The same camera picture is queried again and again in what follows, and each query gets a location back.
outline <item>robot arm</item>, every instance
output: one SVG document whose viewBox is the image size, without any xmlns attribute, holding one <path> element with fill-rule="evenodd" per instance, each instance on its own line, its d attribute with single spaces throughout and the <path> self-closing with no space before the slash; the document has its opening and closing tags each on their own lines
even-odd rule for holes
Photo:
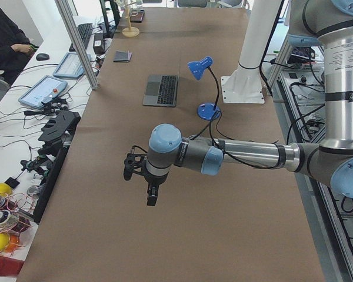
<svg viewBox="0 0 353 282">
<path fill-rule="evenodd" d="M 183 138 L 172 125 L 159 125 L 152 132 L 148 154 L 132 150 L 125 160 L 126 180 L 136 173 L 149 183 L 148 205 L 155 205 L 172 164 L 215 175 L 222 162 L 284 167 L 353 198 L 353 0 L 293 0 L 289 33 L 297 46 L 312 46 L 311 38 L 325 45 L 325 139 L 320 144 L 291 145 L 193 140 Z"/>
</svg>

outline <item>lamp shade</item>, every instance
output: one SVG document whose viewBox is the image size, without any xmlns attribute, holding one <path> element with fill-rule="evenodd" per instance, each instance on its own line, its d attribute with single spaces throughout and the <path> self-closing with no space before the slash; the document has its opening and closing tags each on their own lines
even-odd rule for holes
<svg viewBox="0 0 353 282">
<path fill-rule="evenodd" d="M 210 67 L 212 64 L 213 59 L 207 56 L 200 61 L 189 62 L 187 65 L 196 80 L 200 80 L 204 74 L 204 70 Z"/>
</svg>

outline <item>laptop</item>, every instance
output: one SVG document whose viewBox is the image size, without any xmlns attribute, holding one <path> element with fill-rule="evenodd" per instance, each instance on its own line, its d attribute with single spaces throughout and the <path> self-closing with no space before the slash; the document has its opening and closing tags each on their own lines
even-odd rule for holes
<svg viewBox="0 0 353 282">
<path fill-rule="evenodd" d="M 177 104 L 177 75 L 149 75 L 144 106 L 175 107 Z"/>
</svg>

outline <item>person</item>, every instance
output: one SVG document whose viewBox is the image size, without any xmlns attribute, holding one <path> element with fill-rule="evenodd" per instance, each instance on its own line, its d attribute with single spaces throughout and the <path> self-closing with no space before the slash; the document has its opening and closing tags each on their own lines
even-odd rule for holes
<svg viewBox="0 0 353 282">
<path fill-rule="evenodd" d="M 24 32 L 0 8 L 0 70 L 4 80 L 13 84 L 33 54 Z"/>
</svg>

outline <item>keyboard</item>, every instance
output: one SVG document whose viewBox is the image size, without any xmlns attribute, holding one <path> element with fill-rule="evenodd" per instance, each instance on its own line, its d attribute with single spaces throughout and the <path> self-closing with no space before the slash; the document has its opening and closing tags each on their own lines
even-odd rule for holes
<svg viewBox="0 0 353 282">
<path fill-rule="evenodd" d="M 82 23 L 77 26 L 78 33 L 80 33 L 82 42 L 84 43 L 85 49 L 88 47 L 90 36 L 92 35 L 93 24 L 92 23 Z M 69 47 L 69 51 L 73 52 L 76 51 L 73 47 L 73 43 Z"/>
<path fill-rule="evenodd" d="M 163 75 L 161 85 L 158 91 L 157 104 L 169 105 L 174 103 L 174 96 L 176 94 L 177 77 Z"/>
</svg>

